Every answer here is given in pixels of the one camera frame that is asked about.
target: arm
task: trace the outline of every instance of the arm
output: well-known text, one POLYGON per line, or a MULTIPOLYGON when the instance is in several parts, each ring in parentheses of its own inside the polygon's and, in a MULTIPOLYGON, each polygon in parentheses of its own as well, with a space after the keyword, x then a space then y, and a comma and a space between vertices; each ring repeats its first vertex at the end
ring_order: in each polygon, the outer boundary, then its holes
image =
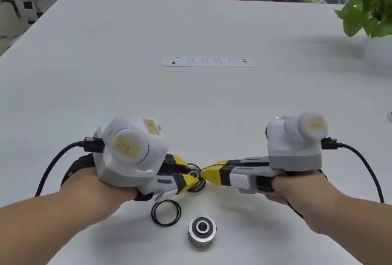
POLYGON ((392 264, 392 206, 345 196, 325 234, 363 264, 392 264))
POLYGON ((103 184, 88 168, 57 193, 0 208, 0 264, 47 264, 75 234, 135 196, 132 188, 103 184))
POLYGON ((276 192, 267 198, 289 202, 313 231, 332 238, 359 262, 392 264, 392 206, 346 196, 319 173, 277 177, 273 187, 276 192))

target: black cable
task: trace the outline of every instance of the black cable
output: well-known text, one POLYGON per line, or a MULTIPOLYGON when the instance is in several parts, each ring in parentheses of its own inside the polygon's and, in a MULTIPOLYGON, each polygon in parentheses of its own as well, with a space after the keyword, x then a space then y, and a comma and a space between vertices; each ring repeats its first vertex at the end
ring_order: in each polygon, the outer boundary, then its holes
POLYGON ((173 226, 181 218, 181 206, 176 201, 173 201, 173 200, 163 200, 161 202, 157 202, 154 204, 153 208, 151 208, 151 218, 152 218, 153 222, 159 226, 162 226, 162 227, 173 226), (172 222, 169 222, 169 223, 162 223, 162 222, 158 221, 157 215, 156 215, 157 208, 159 207, 159 205, 161 205, 164 202, 172 203, 174 205, 174 207, 176 208, 176 218, 172 222))
POLYGON ((45 182, 48 179, 49 173, 51 172, 51 170, 53 169, 53 167, 55 166, 55 164, 57 163, 57 161, 69 150, 71 150, 74 147, 82 147, 83 146, 83 142, 82 141, 77 141, 76 143, 72 143, 69 144, 68 146, 66 146, 64 149, 62 149, 57 155, 56 157, 50 162, 48 168, 45 170, 45 172, 43 173, 43 176, 39 182, 36 194, 34 195, 34 197, 36 196, 40 196, 42 193, 42 189, 43 189, 43 185, 45 184, 45 182))
POLYGON ((380 203, 385 203, 385 201, 384 201, 384 195, 383 195, 383 193, 382 193, 382 189, 381 189, 379 180, 377 179, 377 176, 374 174, 374 171, 373 171, 373 169, 370 167, 368 161, 366 161, 366 159, 362 156, 362 154, 361 154, 358 150, 354 149, 353 147, 351 147, 351 146, 348 145, 348 144, 337 143, 337 147, 342 147, 342 148, 344 148, 344 149, 348 149, 348 150, 352 151, 355 155, 357 155, 357 156, 361 159, 361 161, 364 163, 366 169, 369 171, 370 176, 373 178, 375 187, 376 187, 376 189, 377 189, 377 193, 379 194, 380 203))

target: cable plug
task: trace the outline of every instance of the cable plug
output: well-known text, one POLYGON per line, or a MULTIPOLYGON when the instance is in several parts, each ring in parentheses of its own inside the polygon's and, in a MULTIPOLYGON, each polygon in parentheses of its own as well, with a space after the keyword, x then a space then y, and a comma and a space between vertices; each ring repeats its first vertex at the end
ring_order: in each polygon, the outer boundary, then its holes
POLYGON ((87 136, 83 141, 79 141, 79 143, 85 152, 102 153, 105 149, 105 143, 101 138, 87 136))
POLYGON ((323 150, 337 150, 339 148, 339 143, 335 138, 323 138, 321 140, 321 148, 323 150))

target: sticker label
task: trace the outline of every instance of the sticker label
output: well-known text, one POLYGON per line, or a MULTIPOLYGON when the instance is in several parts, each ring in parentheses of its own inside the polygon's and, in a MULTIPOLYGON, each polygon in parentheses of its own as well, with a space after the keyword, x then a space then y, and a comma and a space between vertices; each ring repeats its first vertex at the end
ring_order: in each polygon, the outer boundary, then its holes
POLYGON ((160 135, 160 130, 152 119, 143 119, 147 131, 150 135, 160 135))
POLYGON ((321 116, 309 118, 307 126, 310 130, 325 130, 325 120, 321 116))
POLYGON ((119 154, 130 159, 136 159, 141 151, 141 147, 136 141, 130 140, 122 135, 116 137, 113 148, 119 154))

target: power strip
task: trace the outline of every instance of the power strip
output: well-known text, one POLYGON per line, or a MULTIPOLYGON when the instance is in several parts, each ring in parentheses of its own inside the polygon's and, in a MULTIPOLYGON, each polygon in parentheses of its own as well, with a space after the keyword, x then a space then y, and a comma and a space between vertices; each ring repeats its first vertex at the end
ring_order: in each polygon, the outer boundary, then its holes
POLYGON ((249 59, 233 58, 187 58, 174 57, 167 58, 161 66, 165 67, 237 67, 237 68, 257 68, 249 59))

